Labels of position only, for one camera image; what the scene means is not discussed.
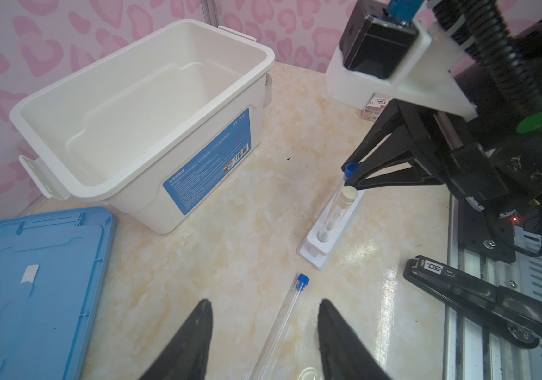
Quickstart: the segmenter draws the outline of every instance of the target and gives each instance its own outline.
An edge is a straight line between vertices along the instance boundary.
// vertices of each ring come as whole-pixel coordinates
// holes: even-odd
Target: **blue label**
[[[163,183],[184,215],[218,185],[252,147],[246,109],[212,142]]]

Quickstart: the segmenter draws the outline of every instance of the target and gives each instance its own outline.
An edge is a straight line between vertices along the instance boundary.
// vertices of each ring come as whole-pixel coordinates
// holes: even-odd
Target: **green circle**
[[[518,124],[516,131],[520,134],[532,132],[542,127],[542,112],[528,116]]]

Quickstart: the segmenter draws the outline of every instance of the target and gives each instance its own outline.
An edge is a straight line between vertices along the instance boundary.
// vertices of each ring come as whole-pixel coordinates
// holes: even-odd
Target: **blue connector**
[[[387,13],[406,23],[411,23],[424,0],[391,0],[387,5]]]

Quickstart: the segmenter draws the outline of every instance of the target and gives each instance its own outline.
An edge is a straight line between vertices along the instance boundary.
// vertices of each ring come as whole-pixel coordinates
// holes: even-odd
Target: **bin handle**
[[[229,32],[229,33],[238,35],[238,36],[240,36],[240,37],[247,38],[247,39],[250,40],[250,41],[256,42],[256,39],[255,39],[254,37],[248,36],[247,34],[244,34],[244,33],[242,33],[242,32],[238,32],[238,31],[233,30],[233,29],[231,29],[231,28],[228,28],[228,27],[226,27],[226,26],[222,26],[222,25],[221,25],[221,26],[218,27],[218,29],[224,30],[225,32]]]
[[[69,199],[69,191],[60,183],[60,180],[40,157],[36,160],[31,160],[28,157],[20,156],[18,160],[43,195],[47,198],[56,198],[61,201]]]

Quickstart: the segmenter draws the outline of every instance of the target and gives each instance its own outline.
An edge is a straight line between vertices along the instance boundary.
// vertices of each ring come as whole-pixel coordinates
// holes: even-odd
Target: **cable hose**
[[[464,15],[464,26],[453,39],[462,44],[474,36],[475,43],[465,51],[486,70],[522,117],[542,110],[542,93],[515,48],[494,0],[443,0],[433,12],[444,30]]]

